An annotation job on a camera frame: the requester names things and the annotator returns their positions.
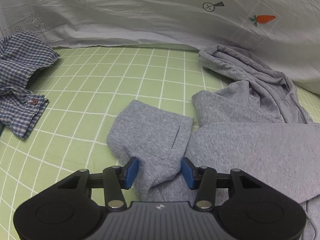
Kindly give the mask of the grey zip hoodie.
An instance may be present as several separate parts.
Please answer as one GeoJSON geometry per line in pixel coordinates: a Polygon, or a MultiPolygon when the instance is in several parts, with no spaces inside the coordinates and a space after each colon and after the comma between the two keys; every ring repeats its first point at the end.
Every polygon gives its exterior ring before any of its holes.
{"type": "Polygon", "coordinates": [[[193,119],[133,100],[107,136],[122,162],[139,159],[137,192],[147,202],[195,199],[181,160],[219,172],[239,168],[292,198],[309,216],[303,239],[319,239],[319,124],[300,105],[292,81],[239,48],[199,52],[203,68],[232,79],[193,95],[193,119]]]}

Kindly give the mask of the green grid bed sheet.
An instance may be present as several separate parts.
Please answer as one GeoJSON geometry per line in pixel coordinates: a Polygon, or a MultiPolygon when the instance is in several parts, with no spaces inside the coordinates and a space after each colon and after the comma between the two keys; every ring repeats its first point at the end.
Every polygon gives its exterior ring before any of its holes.
{"type": "Polygon", "coordinates": [[[49,105],[31,135],[1,133],[1,239],[17,239],[15,209],[80,168],[118,161],[106,143],[117,114],[137,99],[195,117],[192,96],[229,80],[200,66],[192,51],[150,48],[60,49],[57,63],[31,85],[49,105]]]}

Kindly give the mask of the blue checked shirt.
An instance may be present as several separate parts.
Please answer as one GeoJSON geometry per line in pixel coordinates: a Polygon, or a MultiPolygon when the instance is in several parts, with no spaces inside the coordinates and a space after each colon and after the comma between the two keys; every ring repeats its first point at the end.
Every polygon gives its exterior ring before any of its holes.
{"type": "Polygon", "coordinates": [[[1,125],[24,140],[49,100],[28,89],[36,75],[60,55],[30,32],[1,38],[1,125]]]}

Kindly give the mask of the white carrot print sheet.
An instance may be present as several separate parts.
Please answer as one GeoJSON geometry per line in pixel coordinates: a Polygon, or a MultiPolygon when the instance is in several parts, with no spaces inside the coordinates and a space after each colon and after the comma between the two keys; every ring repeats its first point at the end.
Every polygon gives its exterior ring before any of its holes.
{"type": "Polygon", "coordinates": [[[22,31],[53,47],[240,47],[319,93],[319,0],[1,0],[1,35],[22,31]]]}

